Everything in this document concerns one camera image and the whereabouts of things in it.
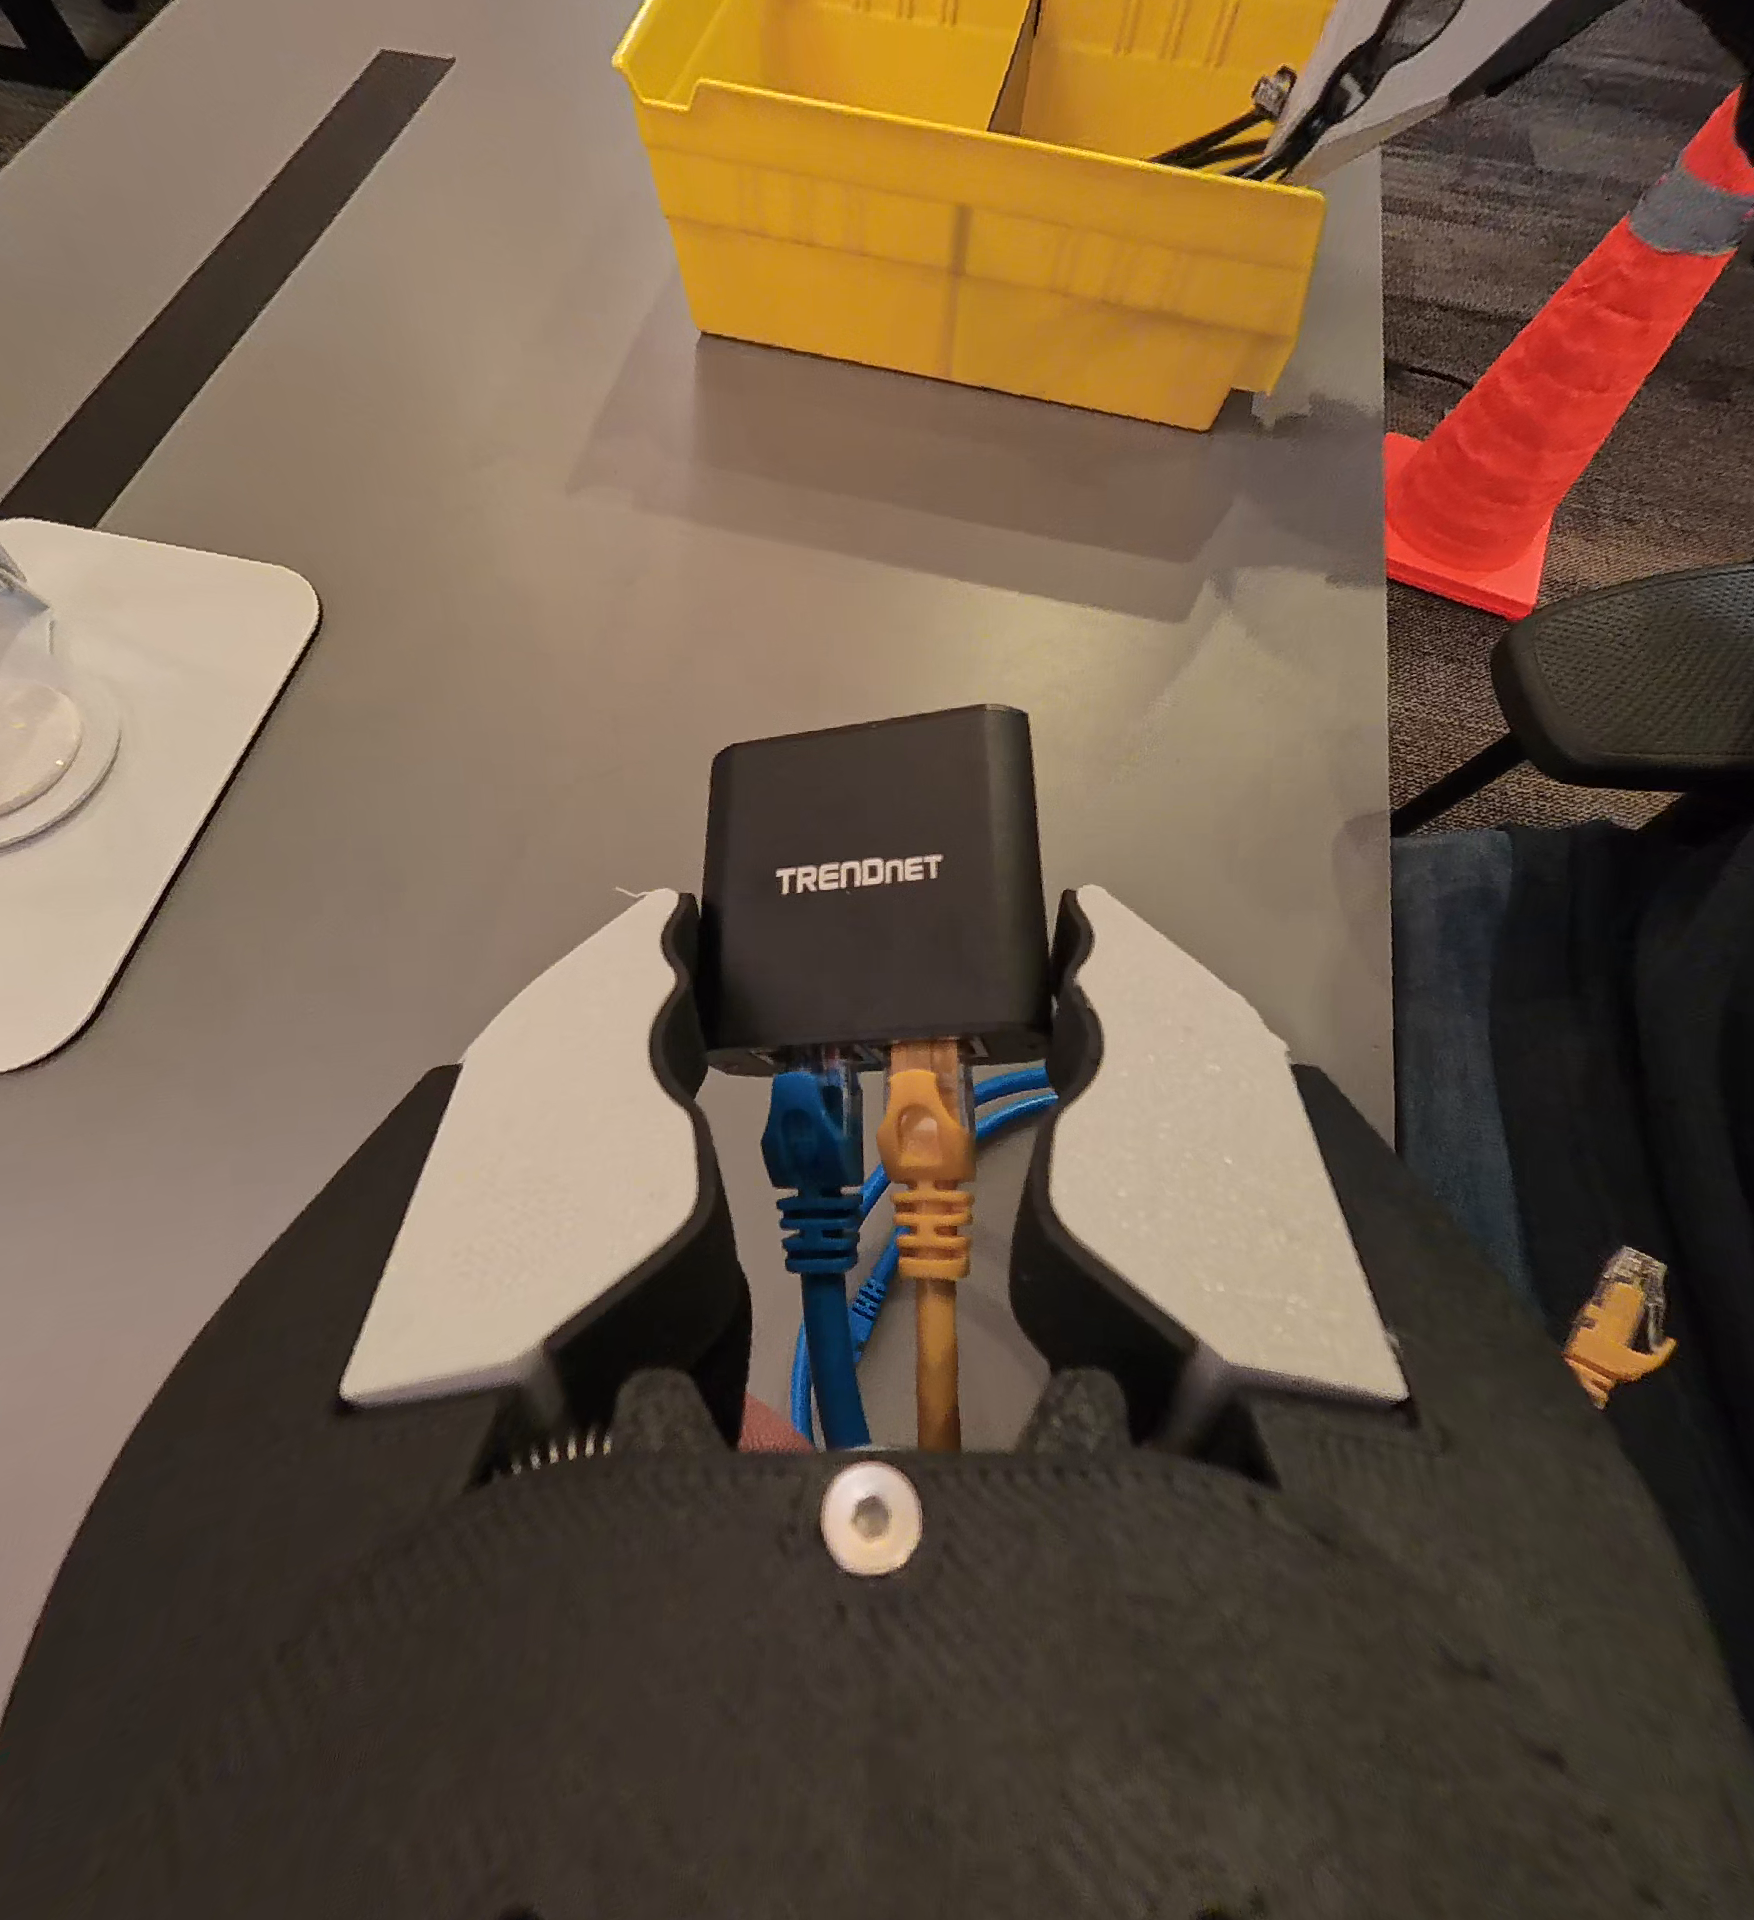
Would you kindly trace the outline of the yellow plastic bin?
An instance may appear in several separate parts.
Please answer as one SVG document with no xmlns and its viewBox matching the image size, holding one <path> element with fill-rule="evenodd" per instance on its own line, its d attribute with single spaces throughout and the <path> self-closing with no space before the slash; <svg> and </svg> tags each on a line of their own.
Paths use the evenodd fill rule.
<svg viewBox="0 0 1754 1920">
<path fill-rule="evenodd" d="M 649 1 L 615 52 L 705 334 L 1207 430 L 1270 393 L 1327 214 L 1157 153 L 1298 68 L 1332 5 Z"/>
</svg>

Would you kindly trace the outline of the person's leg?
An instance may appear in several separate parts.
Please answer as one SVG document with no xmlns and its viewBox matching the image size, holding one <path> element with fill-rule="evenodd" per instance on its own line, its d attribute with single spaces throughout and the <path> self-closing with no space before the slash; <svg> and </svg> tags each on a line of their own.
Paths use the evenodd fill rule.
<svg viewBox="0 0 1754 1920">
<path fill-rule="evenodd" d="M 1577 951 L 1577 830 L 1392 848 L 1396 1126 L 1409 1169 L 1555 1333 L 1616 1246 L 1607 1069 Z"/>
</svg>

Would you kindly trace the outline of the instruction sheet stand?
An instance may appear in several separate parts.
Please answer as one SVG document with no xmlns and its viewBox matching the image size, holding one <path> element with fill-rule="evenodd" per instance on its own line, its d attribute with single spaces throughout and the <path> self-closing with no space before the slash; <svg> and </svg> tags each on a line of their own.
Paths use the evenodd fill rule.
<svg viewBox="0 0 1754 1920">
<path fill-rule="evenodd" d="M 0 1074 L 96 1018 L 319 621 L 286 566 L 0 520 Z"/>
</svg>

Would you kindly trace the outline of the orange traffic cone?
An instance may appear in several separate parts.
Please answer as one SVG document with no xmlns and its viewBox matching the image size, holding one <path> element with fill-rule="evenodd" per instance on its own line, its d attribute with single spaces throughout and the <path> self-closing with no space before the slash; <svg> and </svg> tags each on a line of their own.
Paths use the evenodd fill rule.
<svg viewBox="0 0 1754 1920">
<path fill-rule="evenodd" d="M 1537 609 L 1561 504 L 1754 221 L 1743 101 L 1713 109 L 1427 437 L 1386 437 L 1396 584 L 1510 619 Z"/>
</svg>

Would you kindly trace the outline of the thin bin divider plate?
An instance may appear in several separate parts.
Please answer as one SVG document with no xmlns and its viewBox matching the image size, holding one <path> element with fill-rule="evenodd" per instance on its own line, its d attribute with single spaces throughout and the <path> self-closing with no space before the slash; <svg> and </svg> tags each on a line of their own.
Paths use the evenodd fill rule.
<svg viewBox="0 0 1754 1920">
<path fill-rule="evenodd" d="M 988 118 L 988 131 L 992 133 L 1019 135 L 1020 131 L 1040 12 L 1042 1 L 1030 0 L 1024 5 L 1011 48 L 1008 66 Z"/>
</svg>

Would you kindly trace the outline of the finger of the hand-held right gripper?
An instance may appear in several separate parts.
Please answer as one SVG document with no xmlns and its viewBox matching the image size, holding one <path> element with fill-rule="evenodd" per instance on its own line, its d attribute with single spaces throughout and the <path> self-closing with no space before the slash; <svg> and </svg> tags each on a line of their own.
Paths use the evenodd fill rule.
<svg viewBox="0 0 1754 1920">
<path fill-rule="evenodd" d="M 1375 90 L 1308 153 L 1294 153 L 1296 185 L 1318 185 L 1398 133 L 1504 90 L 1616 8 L 1616 1 L 1464 1 L 1417 48 L 1393 50 L 1393 29 L 1408 11 L 1399 5 Z"/>
<path fill-rule="evenodd" d="M 1338 1 L 1286 95 L 1275 126 L 1275 153 L 1308 153 L 1361 109 L 1387 63 L 1386 41 L 1399 1 Z"/>
</svg>

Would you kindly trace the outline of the black ethernet splitter box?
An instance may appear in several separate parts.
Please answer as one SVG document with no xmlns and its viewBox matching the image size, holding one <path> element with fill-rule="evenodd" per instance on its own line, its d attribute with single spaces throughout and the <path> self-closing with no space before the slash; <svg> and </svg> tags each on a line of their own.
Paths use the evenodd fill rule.
<svg viewBox="0 0 1754 1920">
<path fill-rule="evenodd" d="M 972 706 L 734 742 L 709 768 L 697 1018 L 709 1062 L 955 1040 L 1046 1055 L 1051 917 L 1030 719 Z"/>
</svg>

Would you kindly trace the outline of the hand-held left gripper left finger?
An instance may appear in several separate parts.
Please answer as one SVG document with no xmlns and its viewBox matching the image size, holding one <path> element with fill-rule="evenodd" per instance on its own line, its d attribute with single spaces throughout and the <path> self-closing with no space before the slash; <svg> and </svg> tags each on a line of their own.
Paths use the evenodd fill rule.
<svg viewBox="0 0 1754 1920">
<path fill-rule="evenodd" d="M 606 1411 L 651 1368 L 733 1410 L 749 1284 L 707 1120 L 697 900 L 642 893 L 463 1051 L 338 1392 Z"/>
</svg>

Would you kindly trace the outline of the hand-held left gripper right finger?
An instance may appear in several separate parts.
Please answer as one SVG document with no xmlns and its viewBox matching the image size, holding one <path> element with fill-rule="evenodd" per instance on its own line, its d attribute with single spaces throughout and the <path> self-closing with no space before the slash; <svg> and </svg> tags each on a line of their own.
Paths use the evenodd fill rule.
<svg viewBox="0 0 1754 1920">
<path fill-rule="evenodd" d="M 1019 1331 L 1052 1374 L 1113 1380 L 1131 1420 L 1215 1420 L 1246 1393 L 1402 1408 L 1286 1043 L 1105 888 L 1059 900 L 1055 965 Z"/>
</svg>

